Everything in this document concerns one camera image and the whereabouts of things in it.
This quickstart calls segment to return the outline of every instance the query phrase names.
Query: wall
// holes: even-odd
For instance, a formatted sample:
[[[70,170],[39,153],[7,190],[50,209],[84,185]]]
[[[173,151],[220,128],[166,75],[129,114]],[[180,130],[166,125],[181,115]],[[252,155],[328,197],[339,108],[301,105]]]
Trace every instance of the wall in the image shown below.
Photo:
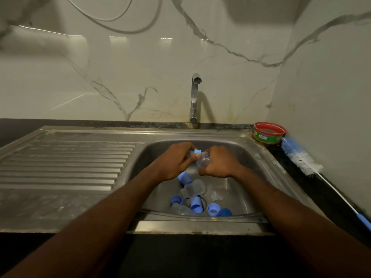
[[[267,120],[371,216],[371,0],[303,2]]]
[[[73,1],[110,18],[129,0]],[[100,23],[67,0],[0,3],[0,118],[188,121],[197,72],[202,122],[253,123],[299,0],[133,0]]]

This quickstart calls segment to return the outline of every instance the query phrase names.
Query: black countertop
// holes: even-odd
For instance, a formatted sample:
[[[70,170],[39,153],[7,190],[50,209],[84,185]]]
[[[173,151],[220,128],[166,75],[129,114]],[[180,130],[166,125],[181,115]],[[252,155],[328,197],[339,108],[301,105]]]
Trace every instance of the black countertop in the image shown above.
[[[42,126],[151,127],[184,129],[183,123],[0,119],[0,147]],[[251,125],[200,124],[202,129],[246,129]],[[279,145],[266,148],[324,214],[371,248],[371,233],[322,180],[307,177]],[[48,240],[51,234],[0,234],[0,275]],[[125,235],[102,277],[306,276],[306,270],[279,236]]]

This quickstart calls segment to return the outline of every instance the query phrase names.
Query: clear plastic bottle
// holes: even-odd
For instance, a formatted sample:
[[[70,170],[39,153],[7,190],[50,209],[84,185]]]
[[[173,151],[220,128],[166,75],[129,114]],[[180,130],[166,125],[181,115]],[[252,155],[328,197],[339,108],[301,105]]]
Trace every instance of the clear plastic bottle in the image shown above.
[[[190,184],[184,186],[183,189],[180,190],[180,195],[185,198],[193,198],[194,196],[202,195],[205,193],[205,184],[200,179],[195,179]]]
[[[182,215],[182,216],[197,216],[197,214],[192,211],[190,208],[180,205],[178,203],[174,203],[171,208],[170,212],[174,215]]]
[[[201,157],[196,161],[196,165],[199,169],[204,169],[210,163],[210,154],[206,151],[201,152]]]

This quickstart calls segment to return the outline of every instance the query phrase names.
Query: wire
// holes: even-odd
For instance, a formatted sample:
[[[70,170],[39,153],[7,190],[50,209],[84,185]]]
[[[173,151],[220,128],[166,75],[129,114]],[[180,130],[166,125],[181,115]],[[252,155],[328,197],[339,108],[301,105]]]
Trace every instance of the wire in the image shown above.
[[[95,19],[95,20],[99,20],[99,21],[114,21],[114,20],[117,20],[119,19],[120,17],[122,17],[127,11],[128,9],[130,8],[131,6],[131,3],[133,0],[130,0],[128,6],[126,7],[126,9],[123,11],[123,13],[121,13],[120,15],[114,17],[114,18],[110,18],[110,19],[103,19],[103,18],[97,18],[97,17],[93,17],[92,15],[88,14],[87,12],[84,12],[82,9],[80,9],[74,2],[72,2],[71,0],[68,0],[71,5],[73,5],[79,12],[81,12],[82,14],[85,14],[86,16],[92,18],[92,19]]]

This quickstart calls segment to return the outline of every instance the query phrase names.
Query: faucet spout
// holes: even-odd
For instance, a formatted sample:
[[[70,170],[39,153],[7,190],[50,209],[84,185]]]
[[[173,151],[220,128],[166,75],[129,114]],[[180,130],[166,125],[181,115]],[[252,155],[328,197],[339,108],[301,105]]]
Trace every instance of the faucet spout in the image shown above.
[[[192,88],[191,88],[191,111],[189,114],[189,122],[191,124],[197,123],[197,93],[198,93],[198,84],[202,82],[200,75],[198,73],[194,73],[192,75]]]

